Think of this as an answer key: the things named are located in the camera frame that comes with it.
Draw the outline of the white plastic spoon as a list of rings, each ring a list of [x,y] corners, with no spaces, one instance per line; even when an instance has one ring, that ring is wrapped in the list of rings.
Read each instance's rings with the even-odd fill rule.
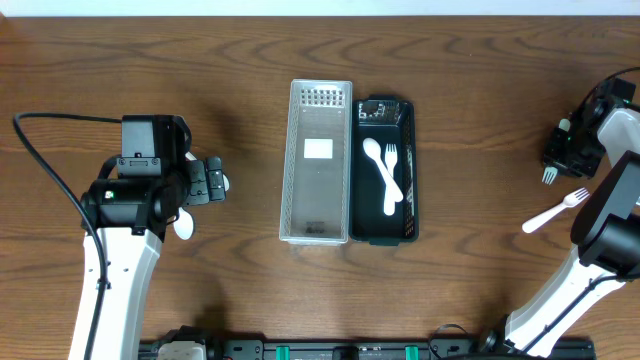
[[[386,189],[391,193],[391,199],[394,202],[401,202],[404,198],[402,191],[396,184],[395,180],[391,177],[388,169],[384,165],[381,159],[381,147],[379,143],[373,138],[365,138],[363,140],[363,149],[365,154],[374,161],[383,181],[385,182]]]
[[[173,222],[173,228],[180,239],[189,240],[195,232],[195,221],[189,212],[179,208],[176,219]]]
[[[195,155],[193,155],[191,152],[187,152],[187,153],[185,154],[185,157],[187,158],[187,160],[188,160],[188,161],[197,161],[197,160],[198,160],[198,159],[195,157]],[[230,189],[230,182],[229,182],[229,179],[228,179],[228,177],[227,177],[224,173],[222,174],[222,177],[223,177],[223,183],[224,183],[225,191],[229,191],[229,189]]]

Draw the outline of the white plastic fork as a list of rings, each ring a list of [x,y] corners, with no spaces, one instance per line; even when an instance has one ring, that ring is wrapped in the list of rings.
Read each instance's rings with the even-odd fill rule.
[[[570,129],[570,121],[566,118],[563,118],[558,125],[558,129],[567,132]],[[558,174],[558,169],[553,166],[546,166],[542,178],[542,182],[546,185],[551,185],[555,180],[556,175]]]
[[[394,178],[394,169],[397,164],[397,148],[395,144],[389,143],[386,145],[384,162],[391,178]],[[390,188],[385,189],[383,211],[386,216],[392,216],[395,213],[395,200]]]
[[[524,222],[521,226],[522,231],[525,233],[532,233],[536,231],[565,209],[576,207],[589,196],[590,193],[586,188],[580,188],[567,194],[561,203]]]

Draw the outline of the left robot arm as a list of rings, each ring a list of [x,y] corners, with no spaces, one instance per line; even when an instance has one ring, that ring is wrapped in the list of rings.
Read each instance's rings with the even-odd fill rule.
[[[186,207],[222,202],[229,180],[218,157],[196,159],[178,115],[126,115],[121,152],[81,197],[84,280],[69,356],[135,359],[154,267],[172,226],[195,231]]]

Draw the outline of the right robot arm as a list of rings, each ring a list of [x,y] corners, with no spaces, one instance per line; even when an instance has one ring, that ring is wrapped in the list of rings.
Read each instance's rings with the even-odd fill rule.
[[[553,129],[542,155],[543,181],[592,178],[602,159],[609,174],[594,192],[581,188],[522,226],[532,233],[579,206],[568,257],[523,307],[478,345],[481,352],[547,358],[560,337],[607,294],[639,277],[639,107],[636,86],[614,73],[598,83]]]

